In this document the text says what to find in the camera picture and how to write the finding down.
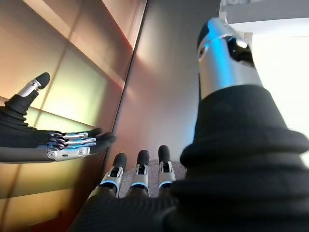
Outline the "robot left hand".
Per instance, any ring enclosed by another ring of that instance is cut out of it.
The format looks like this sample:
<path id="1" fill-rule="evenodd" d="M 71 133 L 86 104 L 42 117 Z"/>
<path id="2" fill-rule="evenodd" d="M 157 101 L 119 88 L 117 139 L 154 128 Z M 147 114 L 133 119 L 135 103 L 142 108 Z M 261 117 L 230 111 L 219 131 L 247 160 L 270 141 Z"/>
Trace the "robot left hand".
<path id="1" fill-rule="evenodd" d="M 28 82 L 0 108 L 0 161 L 44 163 L 95 155 L 108 148 L 116 137 L 101 128 L 81 132 L 38 130 L 26 123 L 28 108 L 50 81 L 45 72 Z"/>

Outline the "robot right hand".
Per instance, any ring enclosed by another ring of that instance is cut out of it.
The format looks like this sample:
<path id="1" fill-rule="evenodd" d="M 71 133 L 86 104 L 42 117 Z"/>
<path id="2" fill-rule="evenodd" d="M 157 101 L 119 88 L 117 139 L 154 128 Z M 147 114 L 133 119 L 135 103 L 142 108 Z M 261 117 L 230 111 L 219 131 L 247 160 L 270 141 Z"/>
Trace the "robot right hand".
<path id="1" fill-rule="evenodd" d="M 102 183 L 73 232 L 306 232 L 309 170 L 300 156 L 307 137 L 288 129 L 263 87 L 249 45 L 219 19 L 198 42 L 199 105 L 193 142 L 162 195 L 135 187 L 124 198 Z"/>

